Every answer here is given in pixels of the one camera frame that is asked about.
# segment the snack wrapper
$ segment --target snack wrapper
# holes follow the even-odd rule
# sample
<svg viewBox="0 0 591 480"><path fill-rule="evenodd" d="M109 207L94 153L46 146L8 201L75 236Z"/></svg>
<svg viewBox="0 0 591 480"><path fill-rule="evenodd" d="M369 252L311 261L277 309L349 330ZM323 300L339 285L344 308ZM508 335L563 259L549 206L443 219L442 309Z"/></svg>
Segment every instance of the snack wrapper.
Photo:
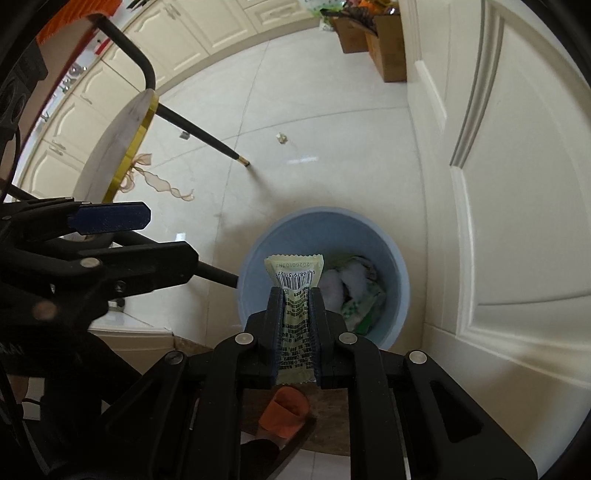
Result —
<svg viewBox="0 0 591 480"><path fill-rule="evenodd" d="M273 283L283 288L285 297L277 384L315 380L308 329L308 292L318 286L323 267L322 255L272 255L265 259L267 272Z"/></svg>

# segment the orange object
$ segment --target orange object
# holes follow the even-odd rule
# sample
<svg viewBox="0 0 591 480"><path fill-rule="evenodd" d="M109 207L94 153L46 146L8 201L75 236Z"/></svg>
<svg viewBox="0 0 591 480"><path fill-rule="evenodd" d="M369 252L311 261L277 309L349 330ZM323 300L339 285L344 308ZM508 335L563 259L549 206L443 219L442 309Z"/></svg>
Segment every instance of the orange object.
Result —
<svg viewBox="0 0 591 480"><path fill-rule="evenodd" d="M379 15L380 13L382 13L382 11L384 11L383 7L368 0L361 0L358 6L367 8L374 15Z"/></svg>
<svg viewBox="0 0 591 480"><path fill-rule="evenodd" d="M289 439L302 427L309 412L310 403L302 392L293 387L281 387L261 415L259 425L278 437Z"/></svg>
<svg viewBox="0 0 591 480"><path fill-rule="evenodd" d="M89 15L112 17L120 4L121 0L70 0L37 34L37 44L41 45L58 30Z"/></svg>

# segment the gold chair leg tip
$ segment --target gold chair leg tip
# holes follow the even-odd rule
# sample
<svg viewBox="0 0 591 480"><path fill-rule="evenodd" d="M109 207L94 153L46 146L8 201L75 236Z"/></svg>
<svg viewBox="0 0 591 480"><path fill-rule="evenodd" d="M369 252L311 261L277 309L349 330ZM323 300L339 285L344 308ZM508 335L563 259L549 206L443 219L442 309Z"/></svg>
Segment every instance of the gold chair leg tip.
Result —
<svg viewBox="0 0 591 480"><path fill-rule="evenodd" d="M244 165L245 167L247 167L247 166L249 166L249 165L251 164L251 163L250 163L250 162L249 162L247 159L245 159L245 158L244 158L243 156L241 156L241 155L238 157L238 161L239 161L239 162L240 162L242 165Z"/></svg>

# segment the blue trash bin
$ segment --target blue trash bin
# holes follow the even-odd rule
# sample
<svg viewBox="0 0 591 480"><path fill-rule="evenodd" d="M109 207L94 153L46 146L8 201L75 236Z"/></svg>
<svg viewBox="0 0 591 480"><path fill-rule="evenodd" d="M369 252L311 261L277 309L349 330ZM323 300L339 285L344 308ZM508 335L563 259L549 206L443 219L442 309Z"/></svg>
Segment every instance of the blue trash bin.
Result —
<svg viewBox="0 0 591 480"><path fill-rule="evenodd" d="M381 349L389 349L400 334L410 302L410 282L404 259L394 241L375 223L341 208L314 207L294 212L275 224L252 247L238 280L238 313L248 317L267 308L273 286L265 269L270 255L360 255L370 260L386 291L384 312L367 334Z"/></svg>

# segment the tile grout line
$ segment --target tile grout line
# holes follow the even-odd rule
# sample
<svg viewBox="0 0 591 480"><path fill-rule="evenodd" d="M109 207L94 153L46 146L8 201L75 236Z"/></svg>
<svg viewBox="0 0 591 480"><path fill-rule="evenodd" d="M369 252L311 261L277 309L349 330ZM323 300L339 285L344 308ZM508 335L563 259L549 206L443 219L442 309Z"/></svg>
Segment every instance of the tile grout line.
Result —
<svg viewBox="0 0 591 480"><path fill-rule="evenodd" d="M293 119L293 120L288 120L286 122L279 122L278 124L273 124L273 125L267 125L265 127L254 128L253 130L248 130L248 131L245 131L245 132L242 132L241 131L239 135L251 134L253 132L258 132L260 130L264 130L265 128L280 127L281 125L293 124L293 123L296 123L296 122L303 122L304 120L312 120L314 118L323 118L325 116L342 115L344 113L372 112L374 110L399 110L399 109L406 109L406 110L408 110L408 105L404 105L404 106L377 106L377 107L373 107L373 108L362 108L362 109L357 109L357 110L345 110L343 112L323 113L321 115L312 115L312 116L307 116L307 117L304 117L304 118L296 118L296 119Z"/></svg>
<svg viewBox="0 0 591 480"><path fill-rule="evenodd" d="M238 144L238 136L236 136L236 140L234 141L234 146L233 149L236 150L236 145ZM216 239L213 243L213 255L212 255L212 265L215 264L216 262L216 250L217 250L217 238L220 234L220 226L222 224L222 212L223 212L223 204L224 201L226 200L226 191L228 189L228 183L230 182L230 173L232 171L232 167L234 166L234 161L232 160L232 162L230 163L230 168L228 168L228 176L226 177L226 184L224 185L224 189L223 189L223 196L222 196L222 202L220 204L220 209L219 209L219 217L217 218L217 229L216 229ZM207 331L209 330L209 299L210 299L210 292L211 292L211 285L209 286L210 288L207 289L207 313L205 315L205 345L207 345Z"/></svg>
<svg viewBox="0 0 591 480"><path fill-rule="evenodd" d="M255 86L256 76L258 75L259 69L261 68L262 61L265 58L265 54L267 53L267 49L269 48L269 43L270 42L267 42L267 45L265 46L265 51L263 52L263 54L261 56L261 61L259 62L259 65L256 68L255 76L252 79L251 89L248 90L248 96L246 97L246 102L245 102L244 108L242 110L242 118L240 119L240 127L238 128L238 133L236 135L236 141L234 142L234 146L233 146L234 150L236 150L236 146L238 145L238 138L240 137L240 131L242 130L242 123L244 122L244 115L246 114L248 102L251 99L251 93L252 93L252 90ZM220 205L219 217L218 217L218 221L217 221L216 239L215 239L215 243L214 243L214 247L213 247L212 265L215 264L215 262L216 262L217 238L219 237L220 227L221 227L221 224L223 221L223 219L222 219L223 205L226 200L226 192L228 191L228 183L230 182L230 173L232 172L233 165L234 165L234 162L231 162L230 168L228 169L228 176L226 177L226 184L224 185L224 189L223 189L222 203ZM207 345L207 331L209 330L209 296L210 296L210 289L207 289L207 315L206 315L206 322L205 322L205 343L206 343L206 345Z"/></svg>
<svg viewBox="0 0 591 480"><path fill-rule="evenodd" d="M221 141L221 142L225 142L226 140L230 140L231 138L234 138L234 137L236 137L236 136L237 136L237 135L232 135L231 137L222 138L220 141ZM183 153L179 153L178 155L175 155L174 157L170 157L170 158L168 158L167 160L164 160L163 162L160 162L158 165L154 165L153 167L150 167L149 169L148 169L148 168L146 168L146 170L147 170L147 171L152 171L153 169L155 169L155 168L158 168L158 167L159 167L159 166L161 166L161 165L167 164L167 163L169 163L169 162L171 162L171 161L173 161L173 160L176 160L176 159L178 159L178 158L182 157L183 155L186 155L187 153L193 153L193 152L196 152L197 150L201 150L202 148L205 148L205 147L212 148L212 147L210 147L209 145L207 145L207 144L205 144L205 143L204 143L203 145L199 145L199 146L198 146L198 147L196 147L196 148L193 148L193 149L191 149L191 150L187 150L186 152L183 152Z"/></svg>
<svg viewBox="0 0 591 480"><path fill-rule="evenodd" d="M252 91L254 90L254 87L255 87L256 77L258 76L258 73L259 73L259 71L261 69L261 65L262 65L263 60L265 60L265 55L267 55L267 50L269 49L269 45L270 44L271 44L271 40L269 40L267 42L267 45L265 46L265 51L262 53L261 61L259 62L259 65L256 68L255 76L252 79L251 89L248 91L248 96L246 97L246 103L244 104L244 110L242 110L242 118L240 119L240 127L238 128L238 136L240 136L240 134L242 133L242 124L244 123L244 117L246 115L246 109L248 108L248 104L251 101L251 95L252 95Z"/></svg>
<svg viewBox="0 0 591 480"><path fill-rule="evenodd" d="M310 472L310 480L312 480L314 478L314 467L316 465L316 453L318 453L318 452L314 452L314 456L312 457L312 471Z"/></svg>
<svg viewBox="0 0 591 480"><path fill-rule="evenodd" d="M240 126L238 127L238 133L237 133L236 135L231 135L230 137L227 137L227 138L222 138L222 140L221 140L222 142L224 142L224 141L226 141L226 140L229 140L229 139L230 139L230 138L232 138L232 137L238 137L238 136L240 136L240 133L241 133L241 131L242 131L242 124L244 123L244 115L246 114L246 109L248 108L248 103L249 103L249 102L250 102L250 100L251 100L251 93L252 93L252 90L253 90L253 88L254 88L254 86L255 86L256 76L258 75L258 72L259 72L259 70L260 70L260 68L261 68L262 61L263 61L263 59L265 58L265 54L267 53L267 49L269 48L269 43L271 43L271 41L270 41L270 40L269 40L269 41L267 41L267 45L265 46L265 51L264 51L264 52L263 52L263 54L262 54L261 61L259 62L259 65L258 65L258 67L256 68L255 76L254 76L254 78L252 79L252 85L251 85L251 88L250 88L250 90L248 90L248 96L246 97L246 103L244 104L244 108L243 108L243 110L242 110L242 118L240 119ZM236 139L236 143L234 144L234 150L236 150L236 145L237 145L237 144L238 144L238 139ZM163 161L162 163L159 163L158 165L155 165L155 166L154 166L154 167L152 167L150 170L152 170L152 169L154 169L154 168L156 168L156 167L159 167L160 165L164 165L165 163L168 163L168 162L170 162L170 161L172 161L172 160L175 160L176 158L179 158L179 157L181 157L182 155L186 155L187 153L191 153L191 152L195 152L195 151L197 151L197 150L201 150L203 147L208 147L208 146L209 146L209 145L207 145L207 144L205 144L205 143L204 143L203 145L200 145L200 146L198 146L197 148L194 148L194 149L192 149L192 150L188 150L188 151L186 151L186 152L183 152L183 153L181 153L181 154L179 154L179 155L175 155L174 157L171 157L171 158L169 158L169 159L167 159L167 160Z"/></svg>

